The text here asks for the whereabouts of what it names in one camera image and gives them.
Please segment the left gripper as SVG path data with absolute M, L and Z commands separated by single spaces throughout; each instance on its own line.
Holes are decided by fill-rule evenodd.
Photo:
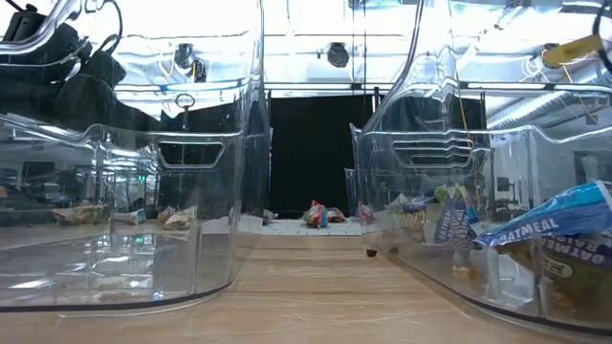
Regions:
M 108 52 L 96 51 L 57 94 L 56 117 L 72 128 L 96 123 L 125 128 L 127 114 L 114 92 L 124 77 L 125 70 Z

